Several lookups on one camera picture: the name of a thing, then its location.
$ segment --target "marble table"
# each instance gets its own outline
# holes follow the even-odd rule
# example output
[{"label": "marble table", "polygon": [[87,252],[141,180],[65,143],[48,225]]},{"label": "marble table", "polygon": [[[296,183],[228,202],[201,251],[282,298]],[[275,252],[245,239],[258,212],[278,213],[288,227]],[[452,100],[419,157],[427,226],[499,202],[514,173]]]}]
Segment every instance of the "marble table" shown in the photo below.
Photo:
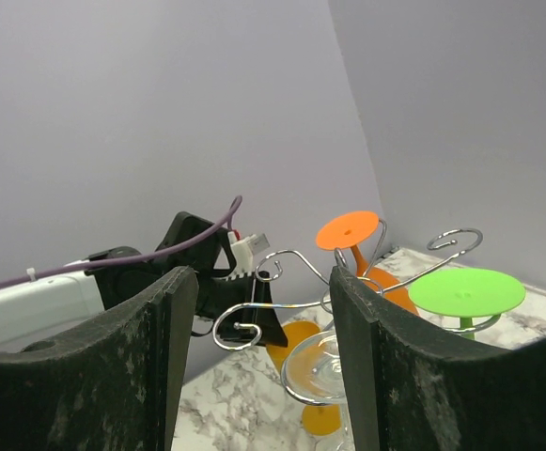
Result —
[{"label": "marble table", "polygon": [[[378,266],[405,280],[437,261],[436,257],[400,249]],[[459,324],[458,319],[423,311],[420,314],[446,327]],[[296,319],[325,325],[331,316],[320,308],[310,308],[292,320]],[[543,336],[546,336],[546,292],[527,287],[525,301],[504,314],[490,329],[477,333],[476,340],[513,349]],[[302,404],[285,393],[265,349],[232,353],[183,387],[173,449],[310,451],[319,438],[302,429],[302,408]]]}]

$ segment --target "wire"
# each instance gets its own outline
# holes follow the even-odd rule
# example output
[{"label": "wire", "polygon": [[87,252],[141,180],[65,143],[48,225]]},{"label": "wire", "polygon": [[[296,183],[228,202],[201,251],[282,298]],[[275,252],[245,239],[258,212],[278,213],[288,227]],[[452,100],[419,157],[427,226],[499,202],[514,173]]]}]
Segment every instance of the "wire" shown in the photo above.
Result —
[{"label": "wire", "polygon": [[242,204],[242,201],[243,201],[243,198],[240,195],[238,195],[233,200],[233,203],[231,204],[231,207],[230,209],[228,209],[228,212],[225,214],[225,216],[223,216],[221,219],[216,221],[214,224],[212,224],[210,227],[208,227],[206,230],[204,230],[200,234],[195,235],[191,239],[180,242],[179,244],[176,244],[174,246],[167,247],[165,249],[161,249],[151,254],[145,254],[142,256],[119,257],[119,258],[110,258],[108,260],[86,261],[86,262],[77,263],[74,265],[63,266],[61,268],[55,268],[53,270],[33,273],[34,277],[31,277],[31,275],[28,274],[26,276],[16,277],[14,279],[9,279],[9,280],[0,282],[0,289],[13,287],[14,285],[23,284],[25,282],[31,282],[33,280],[41,279],[44,277],[53,277],[54,275],[66,274],[68,272],[95,270],[98,268],[108,268],[112,266],[121,266],[121,265],[132,265],[134,263],[140,263],[142,261],[151,260],[156,257],[166,257],[171,254],[184,251],[185,249],[188,249],[191,246],[198,244],[200,241],[203,241],[210,235],[214,234],[225,223],[230,224],[231,219],[233,218],[233,215],[239,209],[240,205]]}]

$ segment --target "table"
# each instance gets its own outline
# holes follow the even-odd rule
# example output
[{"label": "table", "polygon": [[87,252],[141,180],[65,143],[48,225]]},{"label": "table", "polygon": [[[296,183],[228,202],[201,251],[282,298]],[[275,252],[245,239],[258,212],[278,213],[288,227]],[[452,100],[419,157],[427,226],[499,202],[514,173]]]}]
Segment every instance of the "table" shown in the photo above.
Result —
[{"label": "table", "polygon": [[[437,261],[436,257],[399,249],[378,266],[405,280]],[[443,327],[459,324],[458,319],[429,312],[421,311],[420,315]],[[331,316],[320,308],[310,308],[294,319],[324,325]],[[476,339],[513,349],[543,336],[546,292],[528,286],[525,301],[490,329],[476,334]],[[183,387],[173,450],[310,451],[317,438],[301,428],[302,408],[281,387],[265,349],[232,353]]]}]

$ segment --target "gray wall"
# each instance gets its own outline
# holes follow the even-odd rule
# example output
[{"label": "gray wall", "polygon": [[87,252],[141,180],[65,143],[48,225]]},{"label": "gray wall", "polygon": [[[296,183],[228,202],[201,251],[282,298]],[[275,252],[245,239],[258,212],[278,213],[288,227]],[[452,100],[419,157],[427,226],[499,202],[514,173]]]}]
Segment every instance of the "gray wall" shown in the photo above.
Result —
[{"label": "gray wall", "polygon": [[480,227],[469,263],[546,288],[546,1],[331,10],[395,242]]},{"label": "gray wall", "polygon": [[[326,4],[0,0],[0,279],[152,250],[235,194],[237,228],[326,272],[318,229],[381,210]],[[284,261],[277,301],[324,291]],[[193,340],[188,375],[222,355]]]}]

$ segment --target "green plastic object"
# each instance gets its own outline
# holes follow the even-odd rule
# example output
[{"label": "green plastic object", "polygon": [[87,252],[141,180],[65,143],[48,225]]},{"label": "green plastic object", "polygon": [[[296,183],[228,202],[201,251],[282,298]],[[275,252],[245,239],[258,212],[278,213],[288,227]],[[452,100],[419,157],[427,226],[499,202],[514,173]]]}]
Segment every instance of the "green plastic object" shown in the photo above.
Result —
[{"label": "green plastic object", "polygon": [[454,268],[421,277],[411,285],[409,295],[423,310],[468,319],[512,310],[525,299],[525,287],[503,272]]}]

